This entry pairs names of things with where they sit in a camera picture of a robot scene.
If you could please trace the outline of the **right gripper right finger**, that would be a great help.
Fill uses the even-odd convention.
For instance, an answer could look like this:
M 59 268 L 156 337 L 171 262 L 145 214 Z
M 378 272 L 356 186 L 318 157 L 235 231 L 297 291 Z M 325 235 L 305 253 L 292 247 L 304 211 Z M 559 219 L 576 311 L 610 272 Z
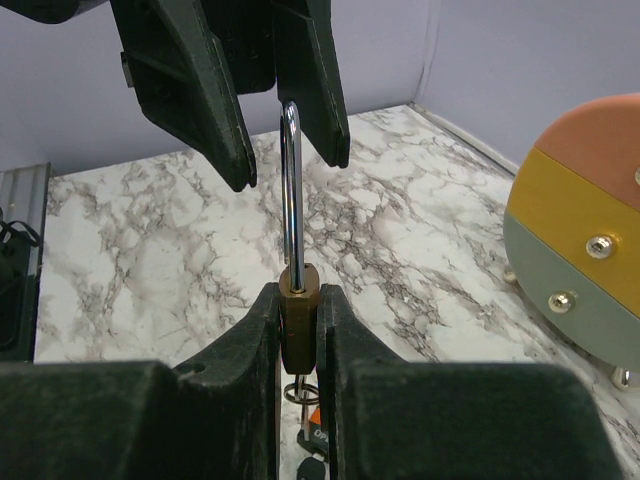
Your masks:
M 408 362 L 324 285 L 321 420 L 334 479 L 619 479 L 596 404 L 544 363 Z

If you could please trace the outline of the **brass padlock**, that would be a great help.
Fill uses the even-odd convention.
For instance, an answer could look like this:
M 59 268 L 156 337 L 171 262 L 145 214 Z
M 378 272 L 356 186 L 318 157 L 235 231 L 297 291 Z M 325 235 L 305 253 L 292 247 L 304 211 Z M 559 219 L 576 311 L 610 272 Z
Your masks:
M 282 360 L 292 375 L 307 375 L 316 364 L 316 314 L 319 274 L 304 258 L 302 129 L 298 107 L 289 101 L 280 117 L 282 205 L 286 269 L 279 289 Z

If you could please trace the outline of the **keys of brass padlock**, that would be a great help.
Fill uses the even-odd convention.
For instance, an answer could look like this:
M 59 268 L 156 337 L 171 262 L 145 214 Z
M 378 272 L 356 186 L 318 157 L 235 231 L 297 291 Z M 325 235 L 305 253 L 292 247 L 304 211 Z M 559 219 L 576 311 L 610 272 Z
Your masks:
M 285 399 L 301 407 L 301 430 L 305 441 L 310 437 L 311 408 L 319 403 L 319 389 L 307 382 L 306 375 L 296 375 L 294 382 L 285 386 Z

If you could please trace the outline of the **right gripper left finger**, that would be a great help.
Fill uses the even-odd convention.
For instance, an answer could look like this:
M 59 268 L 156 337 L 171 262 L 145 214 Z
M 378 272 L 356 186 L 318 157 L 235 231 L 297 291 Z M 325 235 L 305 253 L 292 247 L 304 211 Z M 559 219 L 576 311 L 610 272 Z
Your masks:
M 279 291 L 175 367 L 159 361 L 1 368 L 5 479 L 274 479 Z

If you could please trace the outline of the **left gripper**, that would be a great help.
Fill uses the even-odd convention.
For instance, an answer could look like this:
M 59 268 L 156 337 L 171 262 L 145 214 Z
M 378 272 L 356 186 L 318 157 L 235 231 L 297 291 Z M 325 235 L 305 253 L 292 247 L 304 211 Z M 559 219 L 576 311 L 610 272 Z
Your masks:
M 57 25 L 102 4 L 16 0 L 1 7 Z M 296 103 L 317 153 L 330 167 L 349 165 L 329 1 L 114 1 L 111 8 L 142 113 L 200 152 L 233 191 L 257 183 L 237 93 L 271 89 L 275 70 L 278 99 Z

